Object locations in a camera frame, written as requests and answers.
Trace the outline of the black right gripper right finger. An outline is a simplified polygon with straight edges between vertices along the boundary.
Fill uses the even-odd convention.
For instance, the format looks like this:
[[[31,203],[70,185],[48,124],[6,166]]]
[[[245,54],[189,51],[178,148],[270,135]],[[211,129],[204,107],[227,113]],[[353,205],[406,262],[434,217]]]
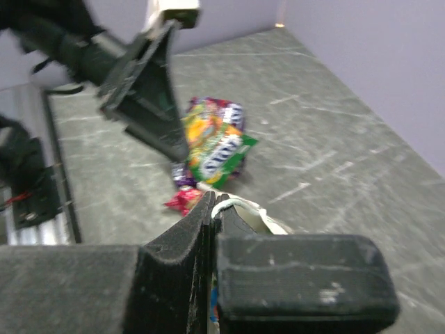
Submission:
[[[226,194],[211,218],[211,310],[221,333],[379,333],[396,323],[395,286],[372,240],[292,234]]]

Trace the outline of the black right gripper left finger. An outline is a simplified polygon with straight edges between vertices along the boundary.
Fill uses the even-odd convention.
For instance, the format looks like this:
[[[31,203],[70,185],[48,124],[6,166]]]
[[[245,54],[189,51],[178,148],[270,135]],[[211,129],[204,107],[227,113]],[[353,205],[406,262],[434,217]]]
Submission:
[[[2,246],[1,332],[206,333],[215,201],[144,246]]]

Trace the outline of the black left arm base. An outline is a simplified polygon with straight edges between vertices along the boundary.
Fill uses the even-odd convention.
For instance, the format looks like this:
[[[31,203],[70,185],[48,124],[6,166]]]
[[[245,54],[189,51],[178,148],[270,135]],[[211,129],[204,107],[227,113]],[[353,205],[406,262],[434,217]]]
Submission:
[[[11,197],[1,209],[11,206],[16,230],[52,220],[60,213],[54,170],[46,165],[43,146],[21,123],[1,116],[1,183]]]

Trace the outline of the purple Fox's berries candy bag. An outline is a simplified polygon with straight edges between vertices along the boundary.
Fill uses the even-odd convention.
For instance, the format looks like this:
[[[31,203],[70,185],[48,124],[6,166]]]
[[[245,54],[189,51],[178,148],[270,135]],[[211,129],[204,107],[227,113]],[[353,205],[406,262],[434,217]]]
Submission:
[[[186,115],[200,107],[203,107],[206,111],[213,111],[218,117],[238,130],[243,131],[245,129],[245,110],[236,102],[214,97],[194,97],[189,102]]]

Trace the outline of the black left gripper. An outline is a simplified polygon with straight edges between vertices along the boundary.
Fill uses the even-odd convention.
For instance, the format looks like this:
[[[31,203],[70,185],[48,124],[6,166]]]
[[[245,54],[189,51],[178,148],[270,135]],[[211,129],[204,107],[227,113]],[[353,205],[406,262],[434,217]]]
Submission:
[[[171,161],[189,149],[170,69],[178,27],[166,22],[155,39],[139,33],[100,86],[101,109],[124,131]]]

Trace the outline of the yellow green snack packet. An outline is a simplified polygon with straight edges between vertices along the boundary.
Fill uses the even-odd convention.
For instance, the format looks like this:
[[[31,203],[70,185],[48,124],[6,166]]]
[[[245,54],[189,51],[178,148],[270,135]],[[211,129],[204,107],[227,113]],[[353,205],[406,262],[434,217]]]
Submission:
[[[243,170],[247,153],[258,143],[203,107],[183,118],[189,156],[186,165],[197,182],[219,189]]]

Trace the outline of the red snack packet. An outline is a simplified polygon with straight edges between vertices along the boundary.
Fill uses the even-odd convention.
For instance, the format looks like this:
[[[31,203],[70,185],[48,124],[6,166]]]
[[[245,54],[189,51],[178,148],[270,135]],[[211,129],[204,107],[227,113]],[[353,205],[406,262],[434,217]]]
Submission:
[[[203,192],[191,186],[182,186],[175,195],[163,205],[186,216],[199,203]]]

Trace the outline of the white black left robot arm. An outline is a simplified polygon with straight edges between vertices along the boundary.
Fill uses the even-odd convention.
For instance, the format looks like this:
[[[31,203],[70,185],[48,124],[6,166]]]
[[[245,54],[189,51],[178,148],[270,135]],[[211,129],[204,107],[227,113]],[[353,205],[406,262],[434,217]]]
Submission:
[[[189,148],[170,76],[171,46],[181,24],[171,19],[154,36],[140,32],[129,44],[95,24],[83,1],[2,1],[1,29],[26,52],[38,50],[65,66],[73,80],[97,88],[105,119],[171,161]]]

